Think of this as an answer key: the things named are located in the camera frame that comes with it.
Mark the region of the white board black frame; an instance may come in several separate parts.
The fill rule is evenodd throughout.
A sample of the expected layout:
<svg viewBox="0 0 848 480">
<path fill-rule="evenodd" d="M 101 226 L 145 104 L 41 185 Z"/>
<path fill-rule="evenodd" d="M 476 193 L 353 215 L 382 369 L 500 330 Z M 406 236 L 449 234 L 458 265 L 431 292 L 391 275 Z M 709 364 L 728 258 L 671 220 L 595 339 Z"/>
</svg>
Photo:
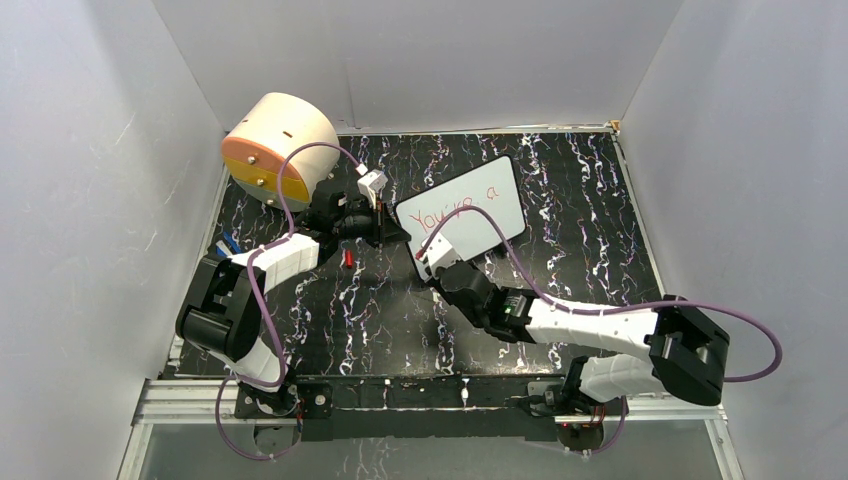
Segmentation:
<svg viewBox="0 0 848 480">
<path fill-rule="evenodd" d="M 414 256 L 433 229 L 461 206 L 481 208 L 493 218 L 505 238 L 522 234 L 526 219 L 514 162 L 508 155 L 488 161 L 451 180 L 399 202 L 395 213 L 411 235 L 408 250 Z M 440 230 L 464 260 L 471 260 L 501 244 L 490 223 L 480 214 L 463 211 Z"/>
</svg>

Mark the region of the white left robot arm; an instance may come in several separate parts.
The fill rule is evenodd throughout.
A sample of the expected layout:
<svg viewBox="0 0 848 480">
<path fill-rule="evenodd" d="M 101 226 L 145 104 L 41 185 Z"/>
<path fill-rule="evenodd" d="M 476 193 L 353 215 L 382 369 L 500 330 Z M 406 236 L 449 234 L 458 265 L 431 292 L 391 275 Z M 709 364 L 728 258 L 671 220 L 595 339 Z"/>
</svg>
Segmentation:
<svg viewBox="0 0 848 480">
<path fill-rule="evenodd" d="M 240 390 L 275 416 L 294 411 L 299 391 L 281 345 L 269 347 L 261 338 L 265 293 L 326 263 L 342 240 L 378 249 L 411 239 L 379 197 L 348 195 L 326 181 L 293 224 L 297 232 L 272 248 L 202 257 L 175 324 L 178 337 L 224 362 Z"/>
</svg>

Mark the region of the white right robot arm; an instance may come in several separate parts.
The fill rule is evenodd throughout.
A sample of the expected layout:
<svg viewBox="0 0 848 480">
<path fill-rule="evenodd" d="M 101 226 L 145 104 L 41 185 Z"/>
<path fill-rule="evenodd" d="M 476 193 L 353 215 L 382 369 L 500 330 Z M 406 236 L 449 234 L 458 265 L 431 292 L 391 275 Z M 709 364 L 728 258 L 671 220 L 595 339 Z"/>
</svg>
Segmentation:
<svg viewBox="0 0 848 480">
<path fill-rule="evenodd" d="M 566 343 L 607 351 L 573 359 L 559 386 L 533 387 L 513 406 L 535 416 L 588 414 L 630 395 L 668 393 L 700 406 L 722 398 L 729 336 L 695 307 L 666 305 L 586 315 L 530 289 L 501 287 L 459 261 L 431 272 L 436 289 L 476 328 L 508 343 Z"/>
</svg>

